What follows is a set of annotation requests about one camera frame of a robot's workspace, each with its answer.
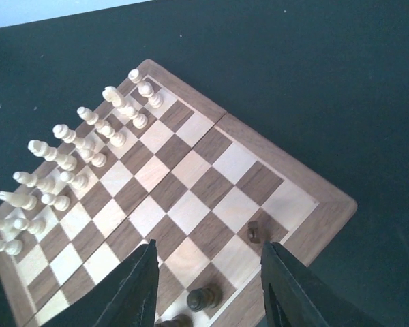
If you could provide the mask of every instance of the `light blue surface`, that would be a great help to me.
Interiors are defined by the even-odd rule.
[[[144,1],[146,0],[0,0],[0,27]]]

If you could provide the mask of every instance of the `black tabletop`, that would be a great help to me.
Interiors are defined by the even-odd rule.
[[[359,204],[311,265],[409,326],[409,0],[151,1],[0,29],[0,190],[153,59]],[[0,326],[9,318],[0,302]]]

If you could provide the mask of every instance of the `black chess piece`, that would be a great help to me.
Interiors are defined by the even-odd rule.
[[[260,237],[259,237],[259,223],[257,221],[251,221],[247,225],[247,237],[252,243],[259,244]]]
[[[192,320],[184,314],[177,315],[172,320],[158,322],[155,327],[192,327]]]
[[[221,289],[216,285],[210,285],[192,290],[186,301],[188,308],[194,312],[199,312],[206,308],[215,308],[221,302],[221,299]]]

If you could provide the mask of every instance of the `dark brown chess piece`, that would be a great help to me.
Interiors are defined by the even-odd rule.
[[[250,242],[259,244],[259,223],[257,221],[251,221],[247,224],[247,236]]]
[[[192,327],[192,320],[184,314],[177,315],[171,320],[165,322],[158,322],[155,327]]]
[[[188,308],[194,312],[202,311],[206,308],[215,308],[221,302],[222,291],[216,285],[209,285],[204,288],[192,290],[186,299]]]

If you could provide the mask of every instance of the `wooden chessboard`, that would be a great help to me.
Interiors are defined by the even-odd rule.
[[[136,129],[112,106],[95,110],[127,136],[121,148],[83,123],[107,156],[102,168],[87,165],[69,144],[62,153],[78,160],[74,173],[89,186],[57,183],[53,193],[71,205],[56,211],[38,201],[32,211],[0,206],[0,218],[43,217],[46,230],[16,237],[23,251],[0,253],[0,278],[19,326],[39,326],[97,285],[139,244],[154,238],[160,262],[157,317],[186,310],[188,291],[217,283],[224,293],[214,309],[191,313],[195,326],[254,326],[264,315],[261,246],[250,243],[256,220],[309,265],[356,210],[356,203],[283,150],[151,60],[138,67],[164,98],[154,109],[128,79],[118,90],[144,113]],[[58,181],[60,169],[43,162],[35,171]],[[21,186],[18,193],[37,190]]]

